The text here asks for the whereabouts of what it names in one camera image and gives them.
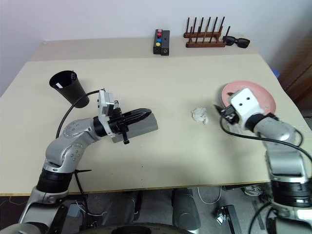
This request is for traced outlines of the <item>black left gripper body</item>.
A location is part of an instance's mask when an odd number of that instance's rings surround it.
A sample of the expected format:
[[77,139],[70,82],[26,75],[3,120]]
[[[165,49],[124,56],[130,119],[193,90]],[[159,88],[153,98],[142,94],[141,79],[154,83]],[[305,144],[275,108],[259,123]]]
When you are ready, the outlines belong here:
[[115,134],[122,134],[123,143],[129,144],[129,139],[127,136],[129,129],[117,100],[114,101],[114,104],[112,108],[109,109],[108,114],[110,120],[109,126],[111,127],[112,132]]

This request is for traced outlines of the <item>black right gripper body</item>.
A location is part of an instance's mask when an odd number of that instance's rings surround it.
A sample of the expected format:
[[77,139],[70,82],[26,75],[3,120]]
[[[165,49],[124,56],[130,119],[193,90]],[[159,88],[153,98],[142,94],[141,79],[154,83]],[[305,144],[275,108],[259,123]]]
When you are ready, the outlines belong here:
[[220,115],[231,125],[238,123],[238,115],[232,105],[221,110]]

